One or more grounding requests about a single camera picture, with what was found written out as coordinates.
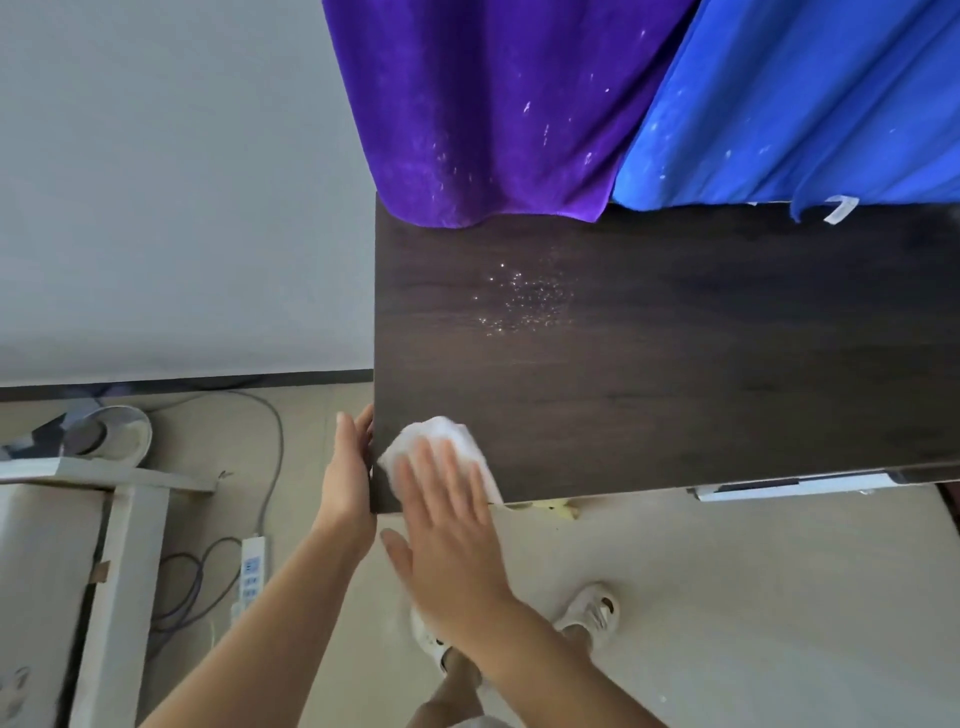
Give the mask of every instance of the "dark baseboard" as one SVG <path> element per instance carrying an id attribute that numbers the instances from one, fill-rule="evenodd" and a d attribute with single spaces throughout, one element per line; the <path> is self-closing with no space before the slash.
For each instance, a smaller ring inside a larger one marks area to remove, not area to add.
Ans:
<path id="1" fill-rule="evenodd" d="M 90 382 L 88 384 L 38 384 L 28 387 L 0 387 L 0 402 L 70 400 L 81 397 L 169 395 L 186 392 L 216 392 L 223 389 L 302 387 L 312 384 L 355 384 L 367 381 L 373 381 L 373 369 L 290 372 L 273 375 L 198 376 L 182 379 L 141 379 L 138 381 Z"/>

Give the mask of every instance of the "person's right arm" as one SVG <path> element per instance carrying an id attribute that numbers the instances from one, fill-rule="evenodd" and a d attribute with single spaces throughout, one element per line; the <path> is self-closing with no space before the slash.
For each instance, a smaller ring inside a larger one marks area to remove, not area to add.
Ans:
<path id="1" fill-rule="evenodd" d="M 436 462 L 421 440 L 413 465 L 399 459 L 410 540 L 382 534 L 426 624 L 480 668 L 529 728 L 665 728 L 513 595 L 479 469 L 467 482 L 452 445 L 442 451 Z"/>

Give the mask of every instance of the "towel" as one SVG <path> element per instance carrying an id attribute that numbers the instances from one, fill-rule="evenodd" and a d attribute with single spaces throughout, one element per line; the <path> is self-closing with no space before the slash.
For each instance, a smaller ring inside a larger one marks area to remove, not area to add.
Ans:
<path id="1" fill-rule="evenodd" d="M 453 448 L 457 453 L 457 464 L 460 466 L 460 472 L 466 474 L 471 463 L 480 465 L 480 474 L 483 475 L 483 488 L 487 493 L 487 501 L 490 503 L 503 504 L 503 496 L 496 487 L 496 481 L 493 479 L 493 473 L 487 467 L 487 458 L 477 447 L 476 441 L 470 434 L 466 425 L 457 425 L 447 417 L 434 417 L 425 423 L 411 423 L 404 427 L 390 446 L 383 451 L 377 463 L 383 468 L 390 480 L 390 489 L 396 495 L 395 474 L 396 459 L 400 455 L 409 455 L 413 449 L 417 438 L 425 437 L 434 454 L 437 455 L 437 447 L 442 440 L 449 440 L 453 443 Z"/>

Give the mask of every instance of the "table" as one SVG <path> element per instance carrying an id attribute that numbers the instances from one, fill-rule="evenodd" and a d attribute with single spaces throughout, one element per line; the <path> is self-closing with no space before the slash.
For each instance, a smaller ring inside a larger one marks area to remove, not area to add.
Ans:
<path id="1" fill-rule="evenodd" d="M 960 460 L 960 215 L 376 212 L 375 447 L 466 424 L 507 501 Z M 396 510 L 383 472 L 374 508 Z"/>

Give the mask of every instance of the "white furniture frame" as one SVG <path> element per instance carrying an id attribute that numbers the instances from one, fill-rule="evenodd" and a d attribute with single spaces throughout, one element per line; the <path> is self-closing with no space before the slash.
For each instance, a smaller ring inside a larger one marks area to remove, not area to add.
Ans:
<path id="1" fill-rule="evenodd" d="M 210 494 L 216 482 L 104 460 L 47 457 L 0 462 L 0 483 L 112 492 L 100 562 L 106 578 L 96 585 L 69 725 L 132 728 L 170 492 Z"/>

